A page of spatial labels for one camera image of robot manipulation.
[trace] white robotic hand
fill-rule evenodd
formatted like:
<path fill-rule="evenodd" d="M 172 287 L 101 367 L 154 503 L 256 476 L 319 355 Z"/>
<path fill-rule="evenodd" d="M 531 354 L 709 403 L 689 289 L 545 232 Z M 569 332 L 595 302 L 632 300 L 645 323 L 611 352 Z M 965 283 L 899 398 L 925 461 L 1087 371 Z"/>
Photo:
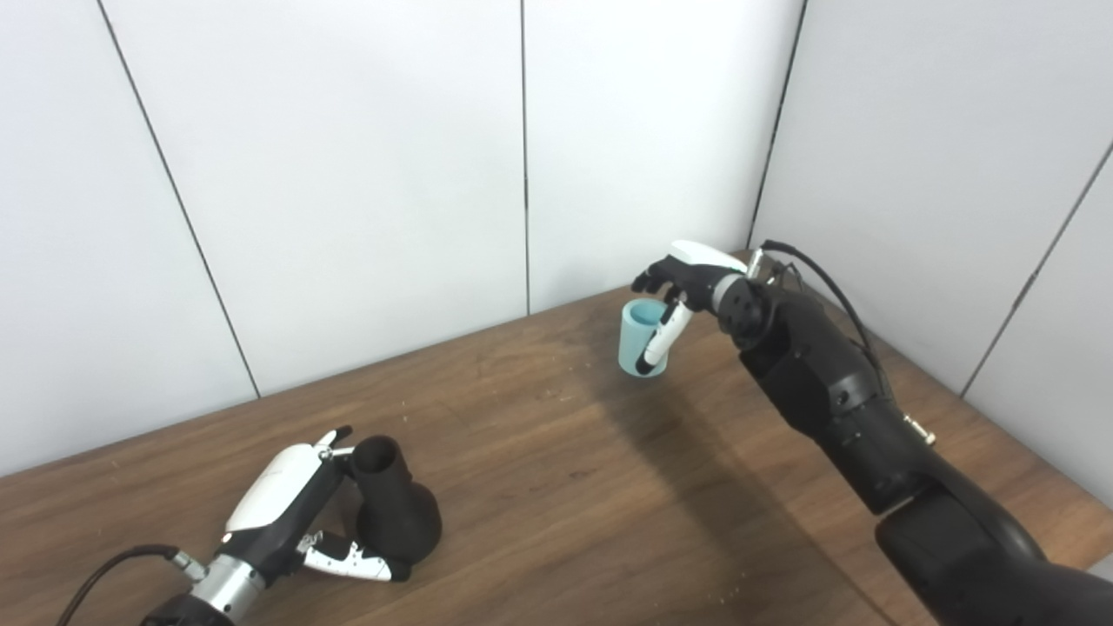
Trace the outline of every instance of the white robotic hand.
<path fill-rule="evenodd" d="M 631 285 L 639 293 L 657 293 L 666 283 L 672 284 L 664 294 L 669 306 L 634 364 L 638 373 L 648 374 L 664 359 L 692 314 L 715 312 L 717 299 L 722 297 L 727 286 L 745 277 L 747 270 L 741 261 L 713 247 L 696 242 L 672 242 L 669 255 L 647 267 Z"/>

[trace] robotic hand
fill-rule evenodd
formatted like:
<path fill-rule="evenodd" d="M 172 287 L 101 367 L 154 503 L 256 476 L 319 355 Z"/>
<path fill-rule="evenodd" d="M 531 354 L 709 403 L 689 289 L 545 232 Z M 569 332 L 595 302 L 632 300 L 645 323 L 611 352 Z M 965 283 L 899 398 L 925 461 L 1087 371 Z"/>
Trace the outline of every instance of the robotic hand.
<path fill-rule="evenodd" d="M 351 432 L 338 428 L 315 444 L 279 452 L 232 513 L 213 563 L 175 557 L 194 587 L 148 614 L 142 626 L 234 626 L 264 589 L 302 566 L 366 580 L 408 579 L 411 566 L 441 538 L 436 500 L 413 482 L 393 439 L 334 447 Z M 345 477 L 364 498 L 359 541 L 309 532 Z"/>
<path fill-rule="evenodd" d="M 672 283 L 664 295 L 668 307 L 661 323 L 634 363 L 638 373 L 653 371 L 695 313 L 715 309 L 715 290 L 723 278 L 745 272 L 746 265 L 729 254 L 696 242 L 673 242 L 669 256 L 634 278 L 636 292 L 657 293 L 664 283 Z"/>
<path fill-rule="evenodd" d="M 900 411 L 850 303 L 814 261 L 766 242 L 749 266 L 676 242 L 633 291 L 669 307 L 642 360 L 648 372 L 692 314 L 708 311 L 785 421 L 810 438 L 866 507 L 883 516 L 875 538 L 944 626 L 1090 626 L 1113 616 L 1113 584 L 1051 564 L 1001 505 L 932 448 Z M 839 299 L 863 335 L 853 342 L 807 294 L 757 280 L 764 251 L 796 256 Z"/>

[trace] silver metal joint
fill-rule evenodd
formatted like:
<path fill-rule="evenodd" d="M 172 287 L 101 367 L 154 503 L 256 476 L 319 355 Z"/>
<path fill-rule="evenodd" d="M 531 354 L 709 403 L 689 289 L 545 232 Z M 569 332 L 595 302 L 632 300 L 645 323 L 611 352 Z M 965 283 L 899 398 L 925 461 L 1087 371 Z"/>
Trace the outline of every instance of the silver metal joint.
<path fill-rule="evenodd" d="M 719 284 L 715 285 L 715 291 L 711 292 L 711 310 L 715 314 L 719 314 L 719 304 L 722 303 L 722 299 L 727 295 L 727 290 L 730 285 L 735 284 L 736 281 L 741 281 L 743 278 L 742 274 L 727 274 L 723 278 L 719 281 Z"/>
<path fill-rule="evenodd" d="M 208 576 L 194 585 L 189 595 L 227 615 L 233 624 L 238 624 L 265 588 L 263 576 L 250 565 L 228 555 L 219 555 L 209 565 Z"/>
<path fill-rule="evenodd" d="M 176 565 L 178 569 L 180 569 L 183 574 L 185 574 L 195 584 L 200 583 L 206 576 L 208 576 L 208 568 L 197 563 L 194 557 L 187 555 L 183 550 L 178 550 L 178 554 L 174 555 L 170 563 Z"/>
<path fill-rule="evenodd" d="M 916 420 L 909 418 L 908 415 L 905 415 L 905 422 L 908 426 L 910 426 L 912 429 L 915 430 L 917 434 L 919 434 L 920 437 L 924 438 L 924 443 L 927 443 L 928 446 L 935 446 L 935 433 L 934 432 L 930 432 L 927 429 L 925 429 L 924 427 L 919 426 L 919 422 L 917 422 Z"/>
<path fill-rule="evenodd" d="M 750 254 L 749 262 L 746 263 L 746 277 L 754 280 L 757 277 L 758 272 L 761 271 L 761 257 L 765 256 L 765 251 L 757 248 Z"/>

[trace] connector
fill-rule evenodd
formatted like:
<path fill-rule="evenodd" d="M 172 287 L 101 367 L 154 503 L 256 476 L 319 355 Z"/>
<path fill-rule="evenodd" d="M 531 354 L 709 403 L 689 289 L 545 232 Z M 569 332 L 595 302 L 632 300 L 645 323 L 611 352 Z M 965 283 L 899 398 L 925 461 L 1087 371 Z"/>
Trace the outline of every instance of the connector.
<path fill-rule="evenodd" d="M 187 555 L 185 550 L 178 550 L 178 554 L 174 555 L 170 563 L 176 565 L 195 584 L 200 583 L 208 576 L 208 567 L 194 560 L 194 557 Z"/>

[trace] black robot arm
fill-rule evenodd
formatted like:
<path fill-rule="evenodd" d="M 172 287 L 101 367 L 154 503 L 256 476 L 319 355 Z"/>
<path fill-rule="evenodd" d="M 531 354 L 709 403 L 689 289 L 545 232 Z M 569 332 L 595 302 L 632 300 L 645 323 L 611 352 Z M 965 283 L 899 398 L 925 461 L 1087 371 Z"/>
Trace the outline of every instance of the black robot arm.
<path fill-rule="evenodd" d="M 680 255 L 670 256 L 674 265 Z M 788 424 L 815 441 L 866 507 L 883 516 L 877 544 L 939 624 L 1113 622 L 1113 584 L 1048 563 L 1008 511 L 927 444 L 895 403 L 873 354 L 815 299 L 761 283 L 752 268 L 700 265 L 705 277 L 718 273 L 707 287 L 706 280 L 662 275 L 669 266 L 647 270 L 656 283 L 650 291 L 673 282 L 671 297 L 710 302 L 706 309 Z"/>

